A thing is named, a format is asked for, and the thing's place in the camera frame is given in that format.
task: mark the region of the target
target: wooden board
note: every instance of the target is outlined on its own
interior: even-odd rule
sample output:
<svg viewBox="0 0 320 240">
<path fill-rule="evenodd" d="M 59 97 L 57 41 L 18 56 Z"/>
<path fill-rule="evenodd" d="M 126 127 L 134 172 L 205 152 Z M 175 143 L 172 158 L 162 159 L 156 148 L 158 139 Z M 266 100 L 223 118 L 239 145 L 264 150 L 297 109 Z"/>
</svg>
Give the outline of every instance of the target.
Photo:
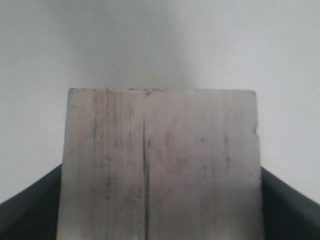
<svg viewBox="0 0 320 240">
<path fill-rule="evenodd" d="M 256 96 L 71 89 L 58 240 L 261 240 Z"/>
</svg>

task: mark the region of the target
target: white wall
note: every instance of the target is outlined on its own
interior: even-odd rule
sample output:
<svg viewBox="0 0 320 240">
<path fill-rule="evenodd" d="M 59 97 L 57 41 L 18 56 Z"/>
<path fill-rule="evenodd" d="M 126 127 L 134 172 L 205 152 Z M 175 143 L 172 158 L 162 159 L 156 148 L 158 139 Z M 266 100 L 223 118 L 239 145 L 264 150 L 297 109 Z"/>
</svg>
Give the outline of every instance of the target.
<svg viewBox="0 0 320 240">
<path fill-rule="evenodd" d="M 262 165 L 320 202 L 320 1 L 1 0 L 0 202 L 62 162 L 69 87 L 258 95 Z"/>
</svg>

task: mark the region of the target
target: gray wood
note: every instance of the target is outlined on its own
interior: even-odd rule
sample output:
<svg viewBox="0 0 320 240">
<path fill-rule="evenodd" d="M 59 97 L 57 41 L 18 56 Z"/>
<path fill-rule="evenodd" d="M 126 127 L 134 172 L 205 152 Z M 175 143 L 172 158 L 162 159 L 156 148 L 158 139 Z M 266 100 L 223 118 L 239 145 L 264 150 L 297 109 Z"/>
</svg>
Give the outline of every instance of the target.
<svg viewBox="0 0 320 240">
<path fill-rule="evenodd" d="M 263 239 L 251 91 L 71 89 L 58 240 Z"/>
</svg>

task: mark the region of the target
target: wooden block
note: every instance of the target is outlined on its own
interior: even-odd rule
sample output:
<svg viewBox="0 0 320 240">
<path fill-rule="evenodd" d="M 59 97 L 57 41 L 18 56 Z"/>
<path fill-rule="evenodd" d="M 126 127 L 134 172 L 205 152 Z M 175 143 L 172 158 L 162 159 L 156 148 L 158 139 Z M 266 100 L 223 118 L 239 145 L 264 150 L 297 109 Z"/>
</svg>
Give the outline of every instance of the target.
<svg viewBox="0 0 320 240">
<path fill-rule="evenodd" d="M 256 96 L 71 89 L 58 240 L 262 240 Z"/>
</svg>

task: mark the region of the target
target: white background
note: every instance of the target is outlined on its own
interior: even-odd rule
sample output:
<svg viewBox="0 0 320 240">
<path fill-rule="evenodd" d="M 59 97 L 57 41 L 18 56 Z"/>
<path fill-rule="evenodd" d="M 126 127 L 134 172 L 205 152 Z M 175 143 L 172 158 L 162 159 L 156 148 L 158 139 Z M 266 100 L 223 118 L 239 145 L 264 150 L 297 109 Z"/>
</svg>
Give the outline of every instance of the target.
<svg viewBox="0 0 320 240">
<path fill-rule="evenodd" d="M 62 162 L 69 87 L 253 89 L 262 165 L 320 203 L 320 1 L 1 0 L 0 202 Z"/>
</svg>

